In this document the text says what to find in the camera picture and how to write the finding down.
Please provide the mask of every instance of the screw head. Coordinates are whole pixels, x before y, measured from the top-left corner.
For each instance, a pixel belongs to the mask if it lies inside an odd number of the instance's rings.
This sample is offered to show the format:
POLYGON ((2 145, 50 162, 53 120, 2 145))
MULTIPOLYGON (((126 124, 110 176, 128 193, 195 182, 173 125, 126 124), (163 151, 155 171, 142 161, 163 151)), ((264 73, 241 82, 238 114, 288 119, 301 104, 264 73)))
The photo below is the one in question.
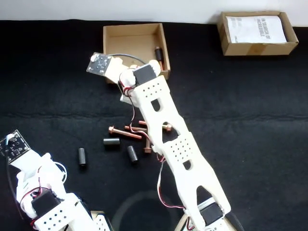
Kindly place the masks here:
POLYGON ((110 134, 112 134, 114 132, 115 127, 114 126, 110 126, 108 131, 110 134))
POLYGON ((172 129, 171 124, 167 124, 167 125, 165 126, 165 129, 166 129, 167 131, 171 131, 171 129, 172 129))
POLYGON ((144 153, 151 153, 152 152, 152 148, 143 148, 144 153))

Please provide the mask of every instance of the open cardboard box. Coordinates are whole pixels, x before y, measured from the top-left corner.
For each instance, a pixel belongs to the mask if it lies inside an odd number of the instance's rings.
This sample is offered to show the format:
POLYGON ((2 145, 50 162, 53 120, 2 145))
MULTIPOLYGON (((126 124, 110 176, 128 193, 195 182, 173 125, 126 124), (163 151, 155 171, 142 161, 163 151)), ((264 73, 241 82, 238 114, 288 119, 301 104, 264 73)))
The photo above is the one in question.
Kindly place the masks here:
POLYGON ((218 31, 224 55, 288 55, 297 45, 298 39, 285 12, 222 12, 218 21, 218 31), (279 16, 286 43, 231 43, 226 16, 279 16))
MULTIPOLYGON (((103 52, 105 54, 131 54, 148 63, 151 59, 156 59, 155 47, 157 46, 162 48, 164 55, 164 70, 161 75, 168 79, 170 63, 161 23, 103 27, 103 52)), ((121 56, 120 58, 126 66, 142 65, 139 61, 129 57, 121 56)))

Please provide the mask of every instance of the paper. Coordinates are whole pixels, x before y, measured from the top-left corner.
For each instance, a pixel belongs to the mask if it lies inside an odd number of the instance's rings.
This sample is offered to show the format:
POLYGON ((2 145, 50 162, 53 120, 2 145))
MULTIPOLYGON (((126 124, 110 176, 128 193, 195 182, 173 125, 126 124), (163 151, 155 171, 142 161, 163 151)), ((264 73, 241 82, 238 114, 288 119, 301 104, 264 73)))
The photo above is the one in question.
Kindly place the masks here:
POLYGON ((281 20, 278 16, 227 16, 232 43, 285 43, 281 20))

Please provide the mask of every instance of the screw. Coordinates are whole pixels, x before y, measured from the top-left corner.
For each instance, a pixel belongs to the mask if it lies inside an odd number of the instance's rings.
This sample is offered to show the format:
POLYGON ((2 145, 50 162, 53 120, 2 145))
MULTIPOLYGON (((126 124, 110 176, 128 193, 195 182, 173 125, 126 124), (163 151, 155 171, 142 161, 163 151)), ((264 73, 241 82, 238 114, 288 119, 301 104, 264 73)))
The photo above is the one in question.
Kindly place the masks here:
POLYGON ((132 137, 132 138, 136 138, 136 139, 139 139, 139 140, 142 139, 142 137, 139 136, 139 135, 132 134, 132 133, 129 133, 127 131, 121 131, 121 130, 115 129, 114 126, 109 127, 108 131, 109 131, 110 134, 117 133, 117 134, 121 134, 121 135, 124 135, 124 136, 129 136, 129 137, 132 137))
MULTIPOLYGON (((125 130, 130 130, 130 127, 129 126, 124 126, 124 129, 125 130)), ((146 128, 138 128, 138 127, 131 127, 131 129, 133 129, 134 131, 144 131, 144 132, 148 131, 148 129, 146 129, 146 128)))
MULTIPOLYGON (((146 122, 143 120, 139 120, 139 124, 141 125, 146 125, 146 122)), ((172 129, 172 125, 171 124, 163 124, 163 129, 165 129, 166 131, 171 131, 172 129)))
POLYGON ((143 148, 144 153, 151 153, 152 152, 152 148, 150 146, 150 141, 149 139, 146 139, 146 144, 145 144, 145 148, 143 148))

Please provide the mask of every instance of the white robotic arm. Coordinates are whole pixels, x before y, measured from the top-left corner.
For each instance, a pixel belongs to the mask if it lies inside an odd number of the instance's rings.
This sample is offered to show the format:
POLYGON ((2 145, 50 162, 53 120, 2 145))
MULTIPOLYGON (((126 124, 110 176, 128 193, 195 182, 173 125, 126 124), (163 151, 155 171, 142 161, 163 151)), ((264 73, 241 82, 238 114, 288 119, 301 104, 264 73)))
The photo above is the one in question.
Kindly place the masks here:
POLYGON ((192 133, 178 114, 164 76, 158 76, 158 68, 158 62, 151 60, 149 64, 132 70, 124 66, 120 58, 95 52, 87 71, 118 84, 122 91, 121 101, 140 109, 154 152, 166 159, 173 172, 191 226, 198 231, 229 230, 224 222, 225 215, 231 210, 228 199, 213 168, 202 156, 192 133), (159 110, 153 108, 152 101, 155 100, 160 104, 159 110), (163 142, 161 127, 166 122, 172 125, 178 136, 163 142), (189 168, 185 168, 186 163, 189 163, 189 168), (200 205, 196 196, 199 186, 212 195, 210 200, 200 205))
POLYGON ((17 174, 16 200, 39 231, 110 231, 104 214, 92 216, 73 193, 66 193, 65 167, 54 162, 49 153, 40 156, 32 150, 19 131, 0 141, 0 153, 17 174))

